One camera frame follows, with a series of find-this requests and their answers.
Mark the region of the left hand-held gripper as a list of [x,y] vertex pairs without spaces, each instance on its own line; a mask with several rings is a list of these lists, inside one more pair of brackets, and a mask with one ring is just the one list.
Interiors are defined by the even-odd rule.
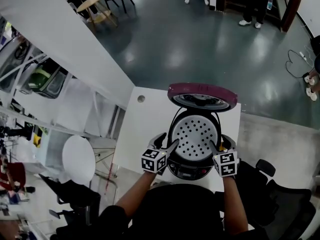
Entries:
[[141,155],[141,168],[145,172],[154,173],[160,176],[163,175],[168,164],[169,156],[176,150],[180,142],[177,138],[166,148],[162,148],[166,136],[167,133],[163,132],[149,141],[147,150]]

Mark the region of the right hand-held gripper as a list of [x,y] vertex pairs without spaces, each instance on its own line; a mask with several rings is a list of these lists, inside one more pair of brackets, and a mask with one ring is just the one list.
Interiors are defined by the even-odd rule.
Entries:
[[213,155],[214,167],[221,178],[234,177],[238,173],[240,159],[236,151],[236,142],[229,136],[221,135],[221,151],[210,140],[209,147]]

